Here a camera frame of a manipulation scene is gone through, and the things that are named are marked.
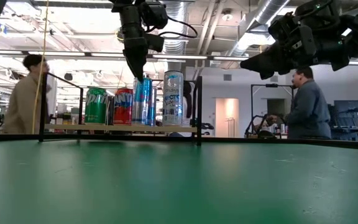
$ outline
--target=sprite can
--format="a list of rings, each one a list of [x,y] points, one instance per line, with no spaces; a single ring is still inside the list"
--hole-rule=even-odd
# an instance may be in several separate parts
[[[91,87],[86,92],[85,124],[105,124],[108,94],[105,89]]]

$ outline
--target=ductwork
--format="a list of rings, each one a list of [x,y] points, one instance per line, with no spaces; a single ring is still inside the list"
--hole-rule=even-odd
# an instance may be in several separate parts
[[[178,21],[185,21],[186,15],[187,15],[187,4],[184,2],[177,2],[177,1],[164,1],[162,2],[167,7],[165,8],[167,10],[167,14],[172,19],[176,19]],[[180,23],[173,22],[171,20],[168,21],[167,26],[160,32],[165,31],[172,31],[177,32],[181,34],[186,34],[186,27]],[[175,34],[165,34],[164,37],[179,37]],[[164,42],[164,48],[162,52],[164,54],[184,54],[185,53],[185,46],[186,42],[183,41],[177,41],[177,40],[165,40]],[[169,70],[181,70],[181,63],[180,62],[168,62],[166,71]]]
[[[277,14],[288,4],[290,0],[260,0],[258,8],[248,13],[242,21],[242,27],[245,28],[244,35],[227,53],[227,56],[240,57],[247,50],[248,46],[257,44],[271,44],[274,42],[268,33],[255,34],[250,33],[252,29],[262,26],[263,30],[267,29],[266,24],[270,23]]]

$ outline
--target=metal shelf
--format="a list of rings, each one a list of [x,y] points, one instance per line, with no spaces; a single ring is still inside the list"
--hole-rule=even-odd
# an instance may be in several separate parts
[[[125,126],[125,125],[85,125],[85,124],[45,124],[46,129],[98,130],[98,131],[148,131],[196,133],[197,128],[179,126]]]

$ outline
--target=green table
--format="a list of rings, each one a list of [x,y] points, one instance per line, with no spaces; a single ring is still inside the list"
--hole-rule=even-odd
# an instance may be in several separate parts
[[[358,224],[358,149],[0,142],[0,223]]]

